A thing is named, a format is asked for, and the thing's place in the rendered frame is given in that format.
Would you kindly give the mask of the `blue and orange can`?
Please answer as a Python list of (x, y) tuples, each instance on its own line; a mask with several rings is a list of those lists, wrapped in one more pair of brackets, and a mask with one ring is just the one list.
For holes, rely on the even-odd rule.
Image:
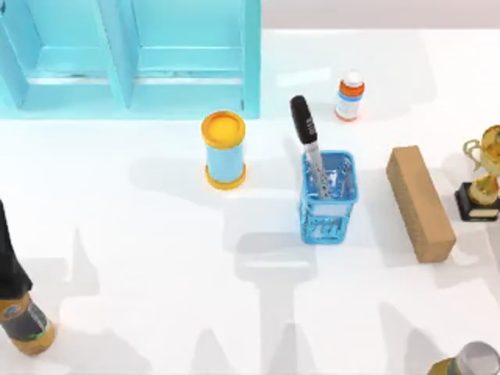
[(202, 121), (201, 130), (206, 146), (207, 181), (220, 190), (237, 188), (246, 177), (244, 120), (237, 113), (218, 111)]

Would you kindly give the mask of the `blue mesh pen holder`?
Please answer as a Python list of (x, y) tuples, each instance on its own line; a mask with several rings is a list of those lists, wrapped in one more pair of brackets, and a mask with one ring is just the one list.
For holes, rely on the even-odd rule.
[(355, 160), (347, 151), (322, 151), (321, 155), (331, 198), (319, 198), (313, 168), (304, 155), (299, 206), (300, 234), (306, 244), (336, 245), (345, 239), (352, 210), (359, 198)]

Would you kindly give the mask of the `orange and white pill bottle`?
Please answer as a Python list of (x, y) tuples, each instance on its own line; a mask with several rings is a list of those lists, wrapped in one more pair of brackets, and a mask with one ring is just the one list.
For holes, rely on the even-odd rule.
[(364, 79), (356, 70), (348, 71), (339, 81), (334, 112), (345, 122), (357, 119), (360, 103), (366, 89)]

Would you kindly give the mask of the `light blue rack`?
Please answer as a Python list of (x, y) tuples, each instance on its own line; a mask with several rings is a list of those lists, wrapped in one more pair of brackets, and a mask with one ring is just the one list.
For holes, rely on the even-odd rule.
[(262, 0), (0, 0), (0, 119), (260, 112)]

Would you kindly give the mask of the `brown wooden block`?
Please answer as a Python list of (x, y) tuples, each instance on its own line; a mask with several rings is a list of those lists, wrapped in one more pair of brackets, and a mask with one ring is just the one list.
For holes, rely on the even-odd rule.
[(386, 174), (417, 260), (444, 262), (456, 235), (419, 147), (393, 148)]

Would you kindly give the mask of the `gold trophy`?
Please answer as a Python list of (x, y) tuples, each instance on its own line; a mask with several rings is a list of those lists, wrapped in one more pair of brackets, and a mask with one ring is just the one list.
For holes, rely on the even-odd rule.
[(455, 192), (461, 220), (495, 222), (500, 216), (500, 125), (486, 129), (480, 140), (466, 141), (463, 153), (474, 162), (474, 171), (486, 174), (463, 182)]

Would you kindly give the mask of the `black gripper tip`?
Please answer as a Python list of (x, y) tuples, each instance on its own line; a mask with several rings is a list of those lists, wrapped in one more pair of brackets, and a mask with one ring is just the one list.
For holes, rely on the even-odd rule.
[(31, 279), (14, 252), (4, 205), (0, 199), (0, 299), (21, 299), (32, 286)]

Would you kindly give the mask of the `tan bottle with black label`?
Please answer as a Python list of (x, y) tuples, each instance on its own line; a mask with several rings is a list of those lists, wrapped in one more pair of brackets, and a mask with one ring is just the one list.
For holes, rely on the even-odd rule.
[(39, 355), (55, 340), (55, 326), (27, 292), (20, 299), (0, 299), (0, 326), (24, 355)]

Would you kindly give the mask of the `yellow bottle with grey cap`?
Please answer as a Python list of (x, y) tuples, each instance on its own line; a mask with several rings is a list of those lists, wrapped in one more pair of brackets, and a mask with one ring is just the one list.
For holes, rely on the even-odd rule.
[(455, 356), (436, 362), (427, 375), (500, 375), (500, 355), (486, 342), (471, 341)]

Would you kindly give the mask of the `black-handled knife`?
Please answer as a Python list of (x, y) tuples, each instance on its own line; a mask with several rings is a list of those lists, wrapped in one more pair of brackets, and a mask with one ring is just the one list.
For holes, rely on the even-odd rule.
[(329, 180), (323, 168), (323, 160), (318, 144), (318, 134), (309, 106), (303, 95), (296, 95), (290, 100), (291, 116), (298, 139), (305, 149), (316, 181), (320, 199), (331, 199)]

